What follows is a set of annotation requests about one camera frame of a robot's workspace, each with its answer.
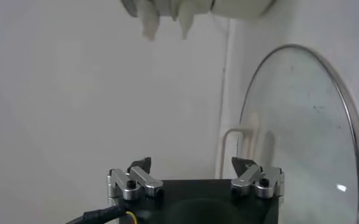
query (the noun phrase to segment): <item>metal rim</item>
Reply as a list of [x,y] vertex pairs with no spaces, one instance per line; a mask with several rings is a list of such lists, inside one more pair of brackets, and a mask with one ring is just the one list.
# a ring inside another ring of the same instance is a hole
[[[312,57],[314,57],[318,61],[320,66],[325,69],[326,73],[328,74],[329,78],[331,79],[332,83],[334,84],[334,86],[335,86],[336,90],[338,91],[339,96],[340,96],[340,98],[342,100],[344,110],[345,110],[346,115],[347,115],[347,120],[348,120],[349,125],[350,125],[351,137],[353,139],[353,144],[354,144],[355,163],[357,165],[357,175],[358,175],[358,217],[357,217],[357,223],[359,223],[359,117],[358,117],[358,113],[357,113],[357,110],[355,108],[354,102],[353,102],[353,100],[351,98],[351,95],[348,92],[344,82],[342,81],[341,77],[336,72],[336,70],[331,66],[331,64],[324,57],[319,55],[314,50],[311,50],[308,47],[301,46],[301,45],[298,45],[298,44],[286,44],[286,45],[280,46],[280,47],[274,49],[273,51],[271,51],[262,60],[262,62],[259,64],[257,70],[255,71],[255,74],[251,78],[250,84],[249,84],[247,92],[246,92],[246,96],[244,98],[243,107],[241,109],[240,123],[241,123],[242,118],[243,118],[243,111],[244,111],[244,107],[245,107],[246,102],[247,102],[247,97],[248,97],[249,91],[251,90],[252,84],[253,84],[253,82],[254,82],[257,74],[258,74],[258,71],[262,67],[263,63],[269,57],[271,57],[274,53],[276,53],[276,52],[278,52],[278,51],[280,51],[282,49],[286,49],[286,48],[298,49],[298,50],[304,51],[304,52],[308,53],[309,55],[311,55]],[[238,154],[238,145],[236,147],[236,155],[237,154]]]

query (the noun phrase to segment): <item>metal clamp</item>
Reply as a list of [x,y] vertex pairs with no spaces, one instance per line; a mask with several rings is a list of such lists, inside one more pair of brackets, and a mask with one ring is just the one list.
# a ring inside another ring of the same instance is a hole
[[255,193],[260,198],[272,198],[283,196],[285,174],[280,168],[268,167],[265,175],[254,184]]
[[121,169],[113,169],[107,176],[108,198],[116,198],[116,190],[119,188],[125,200],[136,200],[139,198],[140,185],[131,180]]
[[252,183],[261,178],[261,167],[258,165],[249,165],[247,171],[239,178],[231,181],[231,191],[234,196],[244,196],[250,191]]
[[247,170],[239,178],[231,181],[233,196],[241,197],[249,193],[254,187],[255,194],[260,198],[280,197],[283,202],[285,174],[280,168],[266,169],[255,164],[248,164]]
[[163,182],[152,178],[138,166],[130,168],[130,177],[145,188],[146,195],[149,197],[159,197],[163,192]]

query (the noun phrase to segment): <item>white object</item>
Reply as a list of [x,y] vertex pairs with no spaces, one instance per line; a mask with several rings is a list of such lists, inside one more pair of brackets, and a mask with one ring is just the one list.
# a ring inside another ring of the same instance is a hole
[[182,38],[194,22],[194,16],[212,12],[213,14],[233,19],[255,19],[264,14],[274,0],[138,0],[137,16],[143,23],[143,35],[154,40],[160,16],[179,19]]
[[137,17],[143,24],[143,36],[149,41],[153,41],[160,22],[155,4],[148,0],[139,0],[137,2],[137,12]]

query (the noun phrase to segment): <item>black cable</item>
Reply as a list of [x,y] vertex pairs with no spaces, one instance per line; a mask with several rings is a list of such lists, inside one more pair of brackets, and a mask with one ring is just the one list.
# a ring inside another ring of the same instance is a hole
[[123,206],[112,206],[105,209],[84,212],[80,216],[66,224],[105,224],[125,215],[126,209]]

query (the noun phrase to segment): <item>white wall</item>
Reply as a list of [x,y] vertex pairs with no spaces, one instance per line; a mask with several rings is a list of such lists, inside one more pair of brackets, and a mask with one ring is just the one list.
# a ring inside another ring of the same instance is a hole
[[[287,43],[303,44],[328,59],[359,114],[359,1],[278,0],[262,19],[232,25],[221,133],[239,122],[248,84],[261,60]],[[227,153],[232,154],[235,145],[229,146]]]
[[141,37],[117,0],[0,0],[0,223],[106,205],[105,174],[213,178],[227,20]]

